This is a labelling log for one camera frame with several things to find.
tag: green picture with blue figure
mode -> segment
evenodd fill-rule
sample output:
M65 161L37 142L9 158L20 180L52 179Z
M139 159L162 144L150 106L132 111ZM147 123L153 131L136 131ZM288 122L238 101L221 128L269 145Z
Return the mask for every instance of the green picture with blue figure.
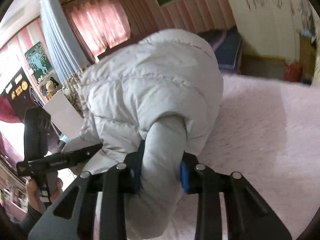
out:
M27 62L30 68L33 70L33 75L40 83L48 72L52 69L47 55L39 41L31 49L29 49L25 54Z

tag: human hand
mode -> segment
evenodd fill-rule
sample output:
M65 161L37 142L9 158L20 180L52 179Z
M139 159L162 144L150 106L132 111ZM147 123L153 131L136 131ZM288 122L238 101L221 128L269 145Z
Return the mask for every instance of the human hand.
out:
M57 178L56 185L57 185L56 190L50 196L51 202L54 202L56 198L63 192L62 191L63 182L60 178ZM29 179L26 182L26 191L29 199L29 204L34 210L41 212L40 206L38 203L38 198L36 197L37 190L38 190L38 186L36 184L36 181L34 179Z

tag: dark sleeve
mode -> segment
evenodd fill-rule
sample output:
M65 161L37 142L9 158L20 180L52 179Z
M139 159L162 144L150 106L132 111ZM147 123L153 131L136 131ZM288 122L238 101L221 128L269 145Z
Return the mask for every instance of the dark sleeve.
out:
M35 226L41 216L41 213L28 205L28 212L26 217L24 218L24 220L16 223L15 225L23 235L28 236L31 229Z

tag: pink blanket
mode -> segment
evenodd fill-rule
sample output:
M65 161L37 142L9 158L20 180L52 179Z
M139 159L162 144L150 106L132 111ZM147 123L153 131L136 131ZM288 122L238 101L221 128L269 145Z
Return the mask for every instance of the pink blanket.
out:
M241 172L296 239L320 206L320 90L225 76L220 115L199 161ZM157 240L194 239L196 211L197 196L184 196Z

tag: silver rivet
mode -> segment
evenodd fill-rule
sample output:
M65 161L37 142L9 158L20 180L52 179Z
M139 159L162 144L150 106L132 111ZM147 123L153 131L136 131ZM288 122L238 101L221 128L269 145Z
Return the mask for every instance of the silver rivet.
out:
M202 163L197 164L196 169L197 169L198 171L204 171L204 169L205 169L205 165L204 165L204 164L202 164Z
M240 172L233 172L232 173L232 177L234 178L234 179L241 179L241 177L242 177L242 174L240 173Z
M117 165L118 170L124 170L126 167L127 167L127 165L125 163L118 163L118 165Z
M81 172L80 177L83 179L86 179L86 178L90 177L90 175L91 175L90 172L83 171L83 172Z

